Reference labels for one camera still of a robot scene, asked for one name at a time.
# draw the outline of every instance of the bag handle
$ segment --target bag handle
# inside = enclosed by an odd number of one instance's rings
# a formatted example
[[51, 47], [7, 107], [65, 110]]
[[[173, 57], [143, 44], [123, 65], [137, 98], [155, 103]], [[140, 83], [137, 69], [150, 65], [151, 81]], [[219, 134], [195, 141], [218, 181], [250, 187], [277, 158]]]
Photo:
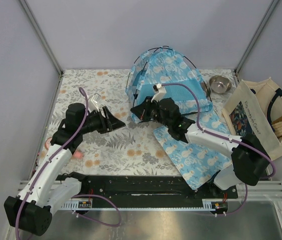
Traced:
[[267, 107], [267, 111], [266, 111], [266, 118], [267, 118], [267, 121], [269, 122], [273, 132], [275, 132], [275, 129], [272, 126], [271, 110], [272, 110], [273, 104], [275, 103], [275, 101], [277, 100], [278, 97], [282, 97], [282, 89], [281, 88], [278, 88], [277, 90], [275, 90], [275, 95], [271, 99], [269, 106]]

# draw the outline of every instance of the blue tent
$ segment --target blue tent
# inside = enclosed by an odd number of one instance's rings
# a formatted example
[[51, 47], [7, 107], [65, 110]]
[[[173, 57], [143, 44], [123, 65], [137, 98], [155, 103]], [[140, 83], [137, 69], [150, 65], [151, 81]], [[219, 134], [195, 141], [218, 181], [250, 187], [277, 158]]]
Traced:
[[[200, 85], [204, 80], [197, 68], [191, 69], [186, 64], [185, 58], [189, 60], [168, 46], [152, 48], [142, 53], [133, 64], [125, 89], [131, 107], [140, 105], [147, 96], [153, 96], [154, 84], [182, 83], [195, 93], [200, 111], [210, 111], [213, 104], [207, 100]], [[179, 106], [181, 114], [198, 111], [196, 101], [187, 89], [181, 86], [166, 86], [165, 89], [167, 93], [164, 98], [172, 98]], [[134, 114], [132, 119], [135, 123], [140, 122]]]

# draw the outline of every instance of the floral tablecloth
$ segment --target floral tablecloth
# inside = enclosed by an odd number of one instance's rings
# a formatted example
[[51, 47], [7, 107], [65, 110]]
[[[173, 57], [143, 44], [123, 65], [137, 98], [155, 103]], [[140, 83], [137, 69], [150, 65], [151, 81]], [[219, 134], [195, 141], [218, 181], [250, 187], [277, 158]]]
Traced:
[[[208, 82], [214, 75], [223, 75], [232, 80], [230, 69], [200, 70], [203, 79]], [[156, 122], [134, 123], [130, 117], [130, 104], [125, 93], [129, 70], [66, 70], [59, 94], [54, 106], [51, 121], [45, 139], [52, 137], [61, 120], [65, 118], [68, 105], [85, 103], [78, 88], [83, 87], [88, 95], [99, 93], [100, 106], [109, 110], [126, 126], [116, 131], [99, 134], [88, 133], [78, 150], [82, 158], [72, 158], [61, 171], [76, 171], [86, 175], [160, 175], [179, 176], [180, 173], [156, 140], [153, 130], [160, 126]], [[222, 121], [221, 109], [230, 97], [234, 87], [226, 94], [211, 94], [213, 108]], [[41, 162], [47, 149], [42, 148]]]

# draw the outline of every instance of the blue floral fabric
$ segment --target blue floral fabric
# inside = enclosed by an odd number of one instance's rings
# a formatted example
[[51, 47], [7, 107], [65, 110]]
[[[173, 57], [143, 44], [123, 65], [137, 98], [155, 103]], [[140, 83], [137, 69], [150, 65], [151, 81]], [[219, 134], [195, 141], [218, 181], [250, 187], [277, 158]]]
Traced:
[[[184, 55], [162, 49], [157, 52], [146, 51], [140, 55], [140, 61], [131, 69], [131, 81], [125, 92], [131, 107], [140, 105], [147, 96], [153, 96], [154, 84], [182, 83], [188, 86], [199, 100], [202, 112], [210, 111], [212, 102], [208, 101], [200, 83], [203, 78], [197, 69], [190, 69], [184, 61]], [[182, 86], [166, 86], [165, 98], [172, 98], [179, 106], [181, 114], [197, 112], [198, 107], [190, 92]], [[133, 114], [135, 123], [140, 120]]]
[[[200, 124], [221, 133], [230, 133], [213, 110], [200, 113]], [[232, 164], [228, 157], [218, 151], [173, 139], [165, 126], [159, 127], [153, 132], [166, 154], [193, 190], [206, 183], [217, 171]]]

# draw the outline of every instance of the floor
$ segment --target floor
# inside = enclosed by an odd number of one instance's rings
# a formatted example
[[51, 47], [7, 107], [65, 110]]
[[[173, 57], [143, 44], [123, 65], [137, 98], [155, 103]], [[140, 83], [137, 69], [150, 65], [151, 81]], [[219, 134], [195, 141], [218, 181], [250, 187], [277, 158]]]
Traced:
[[[238, 202], [231, 202], [235, 209]], [[248, 202], [235, 215], [214, 218], [190, 211], [123, 211], [122, 224], [111, 228], [58, 211], [48, 231], [33, 240], [282, 240], [273, 205]], [[117, 222], [115, 211], [87, 213], [107, 223]]]

